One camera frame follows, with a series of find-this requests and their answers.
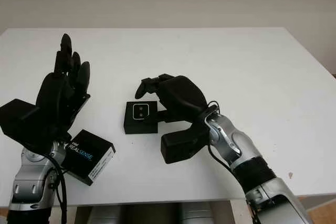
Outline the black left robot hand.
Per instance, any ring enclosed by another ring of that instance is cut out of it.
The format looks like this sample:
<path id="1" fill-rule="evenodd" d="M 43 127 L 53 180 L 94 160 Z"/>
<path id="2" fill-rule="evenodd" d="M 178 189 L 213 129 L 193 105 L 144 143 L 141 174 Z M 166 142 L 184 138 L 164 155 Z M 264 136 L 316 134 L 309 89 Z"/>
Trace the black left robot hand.
<path id="1" fill-rule="evenodd" d="M 90 63 L 81 62 L 79 54 L 72 50 L 70 36 L 63 34 L 54 71 L 44 78 L 36 99 L 36 106 L 47 116 L 51 133 L 57 140 L 71 140 L 68 130 L 90 98 L 89 80 Z"/>

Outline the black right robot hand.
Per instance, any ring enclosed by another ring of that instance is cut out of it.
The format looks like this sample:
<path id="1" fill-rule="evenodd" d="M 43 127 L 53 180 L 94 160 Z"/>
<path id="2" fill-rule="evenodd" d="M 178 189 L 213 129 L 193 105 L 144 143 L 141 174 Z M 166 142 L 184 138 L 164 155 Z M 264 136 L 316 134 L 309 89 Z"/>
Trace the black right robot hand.
<path id="1" fill-rule="evenodd" d="M 205 127 L 200 115 L 208 108 L 206 98 L 186 76 L 175 77 L 165 73 L 155 78 L 145 78 L 141 80 L 135 98 L 140 99 L 146 93 L 155 93 L 165 107 L 165 110 L 147 116 L 147 123 L 186 121 L 195 129 Z"/>

